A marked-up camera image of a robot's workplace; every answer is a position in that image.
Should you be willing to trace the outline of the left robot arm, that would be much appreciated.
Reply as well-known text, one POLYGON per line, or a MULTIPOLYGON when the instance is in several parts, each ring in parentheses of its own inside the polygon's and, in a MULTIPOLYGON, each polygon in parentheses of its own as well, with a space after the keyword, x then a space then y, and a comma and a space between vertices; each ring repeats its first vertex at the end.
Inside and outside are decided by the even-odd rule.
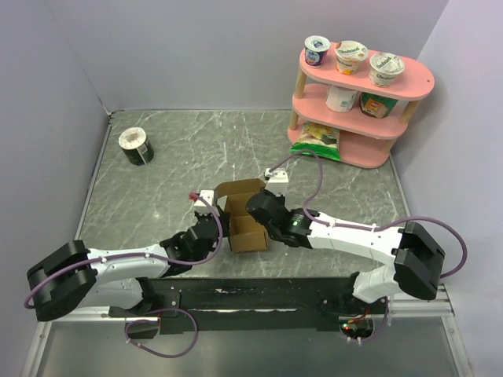
POLYGON ((150 279, 177 276, 209 262, 229 235, 229 213, 197 214, 196 224, 151 246, 126 250, 88 248, 72 240, 27 272, 25 306, 40 322, 89 306, 115 306, 145 316, 156 296, 150 279))

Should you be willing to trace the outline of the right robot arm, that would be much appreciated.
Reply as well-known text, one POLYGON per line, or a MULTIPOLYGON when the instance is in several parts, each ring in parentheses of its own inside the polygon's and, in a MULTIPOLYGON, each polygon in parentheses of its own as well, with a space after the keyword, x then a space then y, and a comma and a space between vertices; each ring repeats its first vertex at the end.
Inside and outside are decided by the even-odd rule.
POLYGON ((253 195, 245 208, 274 241, 289 247, 332 249, 379 262, 379 268, 351 277, 353 285, 344 292, 343 303, 352 313, 398 293, 425 301, 437 296, 445 252, 417 222, 380 230, 315 210, 289 210, 284 197, 267 190, 253 195))

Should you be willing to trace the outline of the brown cardboard box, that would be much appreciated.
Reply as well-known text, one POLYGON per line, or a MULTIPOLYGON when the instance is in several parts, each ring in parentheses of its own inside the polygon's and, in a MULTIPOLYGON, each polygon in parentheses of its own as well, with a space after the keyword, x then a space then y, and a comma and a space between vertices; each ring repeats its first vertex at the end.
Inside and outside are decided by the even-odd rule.
POLYGON ((261 179, 251 178, 223 182, 215 189, 216 196, 225 199, 225 212, 230 214, 228 240, 235 254, 268 248, 266 229, 246 210, 247 202, 265 186, 261 179))

